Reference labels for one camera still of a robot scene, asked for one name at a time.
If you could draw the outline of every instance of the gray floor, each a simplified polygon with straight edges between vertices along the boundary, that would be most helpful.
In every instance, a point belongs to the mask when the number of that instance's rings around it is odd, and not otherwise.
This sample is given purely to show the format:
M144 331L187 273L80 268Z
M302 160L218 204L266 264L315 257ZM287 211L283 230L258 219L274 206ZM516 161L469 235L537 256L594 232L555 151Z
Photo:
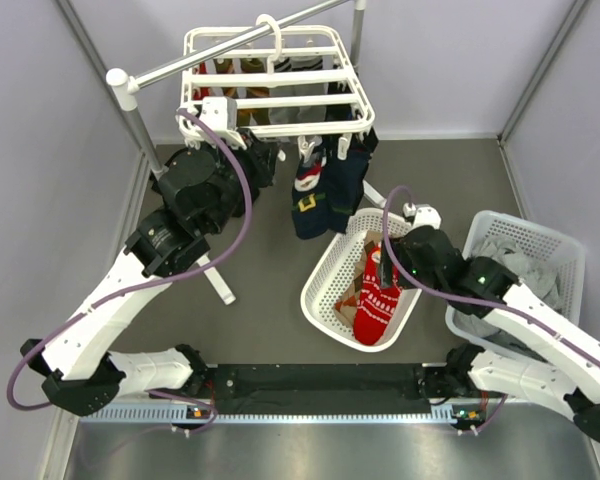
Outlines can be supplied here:
M477 438L447 425L216 425L189 440L154 431L109 457L144 428L81 424L65 480L600 480L586 437L535 405L506 405Z
M160 153L167 158L173 149L163 147ZM443 361L461 339L447 330L445 304L435 298L422 296L398 341L376 354L346 347L305 319L300 292L333 235L295 237L294 173L292 159L279 164L277 184L256 202L244 244L219 267L238 298L233 305L224 306L204 277L176 284L145 308L116 350L158 351L188 343L209 363ZM460 248L480 210L518 214L495 140L381 142L367 180L384 195L397 184L410 185L418 202L438 209L444 230ZM159 204L148 192L143 213ZM212 257L233 241L240 222L233 220L222 235L209 239Z

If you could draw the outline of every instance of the perforated basket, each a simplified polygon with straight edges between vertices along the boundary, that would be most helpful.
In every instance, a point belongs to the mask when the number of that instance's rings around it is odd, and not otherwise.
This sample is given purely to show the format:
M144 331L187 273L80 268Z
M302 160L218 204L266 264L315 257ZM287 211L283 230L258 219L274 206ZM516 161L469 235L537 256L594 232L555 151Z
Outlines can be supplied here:
M409 229L410 226L401 217L390 214L390 235L402 236ZM362 352L380 352L389 348L400 335L420 297L420 290L402 292L384 335L373 346L358 342L353 330L338 321L333 306L353 281L355 264L360 259L368 230L382 231L381 209L363 208L349 219L347 233L336 235L329 244L305 284L300 302L307 320L330 337Z
M513 238L522 251L530 258L545 262L558 272L558 288L564 300L560 312L571 323L580 321L580 304L584 283L584 247L571 237L541 225L522 220L511 215L492 211L479 212L471 223L469 236L462 252L467 258L475 245L484 238L505 236ZM445 320L449 329L471 343L507 357L520 358L521 354L477 337L462 330L455 322L457 312L447 307Z

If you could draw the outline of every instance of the red sock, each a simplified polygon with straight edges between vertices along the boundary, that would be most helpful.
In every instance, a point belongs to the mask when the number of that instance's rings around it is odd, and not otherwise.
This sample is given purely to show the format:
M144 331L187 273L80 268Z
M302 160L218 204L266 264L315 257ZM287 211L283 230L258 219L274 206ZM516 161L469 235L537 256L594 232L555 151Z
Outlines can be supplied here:
M398 287L380 288L380 279L376 275L379 262L380 247L376 247L367 257L358 310L353 321L353 335L364 345L375 345L380 340L400 298Z

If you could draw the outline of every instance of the metal surface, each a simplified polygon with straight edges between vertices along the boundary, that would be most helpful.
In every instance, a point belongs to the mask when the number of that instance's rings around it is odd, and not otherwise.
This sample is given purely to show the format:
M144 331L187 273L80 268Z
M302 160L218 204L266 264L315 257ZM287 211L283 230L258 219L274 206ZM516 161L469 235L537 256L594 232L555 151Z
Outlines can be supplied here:
M140 142L140 148L142 148L144 156L149 163L149 168L151 168L153 174L159 178L160 175L166 172L166 167L160 162L160 160L158 160L156 147L151 141L151 136L147 131L147 126L142 120L140 110L137 107L131 111L123 111L119 108L118 110L120 110L124 117L128 120L129 125L134 132L135 138L138 140L138 142Z
M206 420L189 418L196 407L174 403L112 403L102 410L84 417L84 423L205 423ZM414 424L456 423L451 405L431 407L431 413L403 413L388 415L220 415L218 424Z
M116 112L118 112L118 115L120 115L120 119L127 127L127 130L131 134L132 140L134 141L137 147L140 147L138 137L136 137L135 132L133 131L127 118L118 108L118 101L116 100L115 95L111 91L111 88L109 88L109 85L107 85L107 82L105 81L108 68L104 64L100 53L98 52L96 46L91 40L89 33L85 29L82 20L80 20L80 17L78 16L78 13L73 7L71 0L53 0L53 3L55 3L58 7L58 10L62 14L62 17L64 18L65 22L67 23L67 26L72 31L75 39L77 40L78 45L80 45L80 48L82 48L82 51L87 57L89 65L91 65L91 67L93 68L96 77L98 78L98 81L104 88L105 92L107 92L107 95L109 96L109 99L111 100L113 105L115 105Z
M522 92L520 100L518 100L513 112L505 123L502 134L500 135L501 142L506 143L509 138L511 138L511 134L515 130L518 122L527 109L527 105L535 95L538 87L549 71L549 68L551 68L551 65L560 53L560 50L562 49L566 39L569 37L569 34L573 31L573 27L582 17L585 7L589 4L589 2L590 0L575 0L571 5L571 8L567 12L565 19L558 29L558 32L551 41L549 48L542 57L542 60L540 60L535 72L531 76L531 80L529 80L524 92Z
M351 34L351 54L349 59L353 69L358 71L360 49L362 48L362 27L364 25L364 10L353 11L353 32Z
M81 444L98 463L146 426L82 424L65 479L600 479L591 443L570 422L523 404L501 413L478 437L421 425L217 425L189 440L153 431L91 471Z
M307 18L313 17L314 15L322 13L326 10L330 10L333 7L337 7L338 5L347 3L349 1L350 0L328 0L278 20L278 25L280 28L294 25L302 20L306 20ZM241 47L242 45L246 45L247 43L257 40L258 38L269 35L270 33L273 33L273 29L271 26L266 24L250 28L241 34L235 35L222 43L207 48L206 50L181 57L146 73L138 75L135 77L135 84L139 88L144 88L148 85L159 82L160 80L173 75L174 73L181 72L187 68L193 67L207 60L211 60L218 55L233 50L234 48Z

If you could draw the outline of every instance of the wall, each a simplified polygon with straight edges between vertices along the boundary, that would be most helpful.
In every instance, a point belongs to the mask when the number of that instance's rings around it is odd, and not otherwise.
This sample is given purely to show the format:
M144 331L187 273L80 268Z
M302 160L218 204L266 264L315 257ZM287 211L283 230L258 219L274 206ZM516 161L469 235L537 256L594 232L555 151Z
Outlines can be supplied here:
M572 0L370 0L361 76L385 138L500 132ZM140 74L182 54L199 26L282 18L318 0L74 0L109 66ZM310 19L348 45L352 5ZM178 76L140 93L154 141L178 141Z
M7 376L108 268L137 152L49 0L0 2L0 479L35 478L53 411ZM26 372L24 403L42 400Z
M581 325L600 338L600 0L567 40L508 148L531 218L587 247Z

